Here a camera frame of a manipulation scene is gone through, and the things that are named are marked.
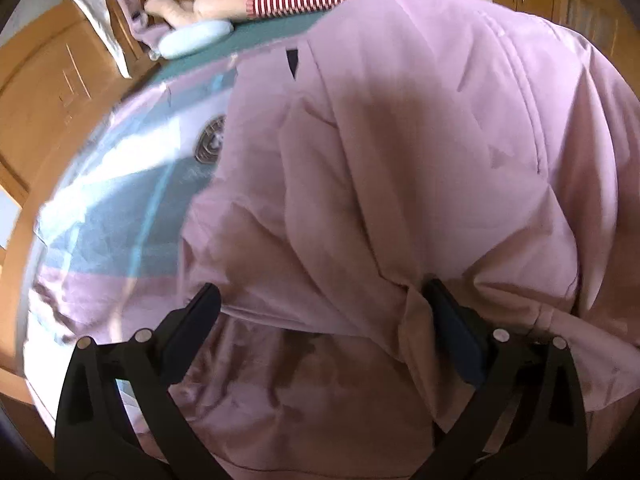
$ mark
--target white cloth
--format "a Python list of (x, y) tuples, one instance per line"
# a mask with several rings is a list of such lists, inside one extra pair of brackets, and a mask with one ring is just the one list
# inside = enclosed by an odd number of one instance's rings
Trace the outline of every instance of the white cloth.
[(109, 9), (107, 8), (106, 0), (73, 0), (76, 5), (82, 10), (87, 17), (96, 34), (104, 46), (107, 47), (109, 54), (113, 56), (113, 59), (118, 66), (118, 70), (123, 77), (131, 79), (127, 62), (124, 57), (124, 51), (111, 28), (111, 18), (109, 16)]

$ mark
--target pink fabric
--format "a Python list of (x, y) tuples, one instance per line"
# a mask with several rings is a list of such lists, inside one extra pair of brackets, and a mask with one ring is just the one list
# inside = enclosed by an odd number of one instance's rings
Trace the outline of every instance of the pink fabric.
[[(404, 478), (471, 390), (428, 274), (569, 342), (590, 460), (640, 388), (640, 104), (584, 38), (471, 0), (350, 0), (240, 64), (183, 230), (224, 313), (176, 402), (237, 479)], [(153, 445), (144, 438), (147, 449)]]
[(169, 25), (149, 25), (149, 17), (140, 0), (116, 0), (124, 14), (131, 35), (138, 41), (142, 41), (152, 50), (158, 49), (158, 43), (163, 36), (171, 31)]

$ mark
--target metal rivet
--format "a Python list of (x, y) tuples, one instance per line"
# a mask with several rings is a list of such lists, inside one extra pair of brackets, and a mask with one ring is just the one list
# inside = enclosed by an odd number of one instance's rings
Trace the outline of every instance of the metal rivet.
[(494, 330), (494, 339), (496, 341), (500, 341), (501, 343), (506, 343), (510, 337), (511, 336), (509, 335), (509, 332), (507, 332), (503, 328), (496, 328)]
[(566, 348), (566, 341), (561, 337), (555, 337), (553, 343), (558, 350), (564, 350)]
[(134, 334), (134, 339), (139, 342), (139, 343), (146, 343), (147, 341), (149, 341), (151, 339), (151, 336), (154, 333), (151, 332), (151, 330), (149, 330), (148, 328), (142, 328), (140, 330), (138, 330), (135, 334)]
[(85, 348), (87, 348), (90, 344), (91, 344), (92, 339), (89, 336), (84, 336), (81, 337), (80, 339), (78, 339), (78, 342), (76, 343), (76, 346), (81, 349), (84, 350)]

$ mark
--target blue pillow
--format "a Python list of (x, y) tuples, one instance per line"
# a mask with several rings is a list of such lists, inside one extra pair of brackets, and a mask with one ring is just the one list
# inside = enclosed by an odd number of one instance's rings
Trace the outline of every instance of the blue pillow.
[(158, 43), (165, 59), (188, 56), (226, 38), (234, 30), (229, 20), (207, 20), (169, 32)]

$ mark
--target folded cloth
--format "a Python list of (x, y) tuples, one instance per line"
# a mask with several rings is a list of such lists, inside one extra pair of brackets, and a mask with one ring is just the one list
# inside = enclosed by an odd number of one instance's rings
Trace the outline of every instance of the folded cloth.
[(171, 28), (166, 23), (149, 25), (149, 16), (146, 14), (140, 0), (116, 0), (119, 4), (131, 35), (138, 41), (145, 43), (154, 52), (158, 51), (158, 43)]
[(593, 462), (640, 388), (638, 174), (638, 99), (580, 35), (350, 0), (296, 70), (282, 48), (238, 68), (179, 282), (182, 304), (217, 284), (224, 314), (174, 399), (237, 480), (406, 478), (472, 393), (434, 344), (436, 274), (489, 322), (568, 341)]

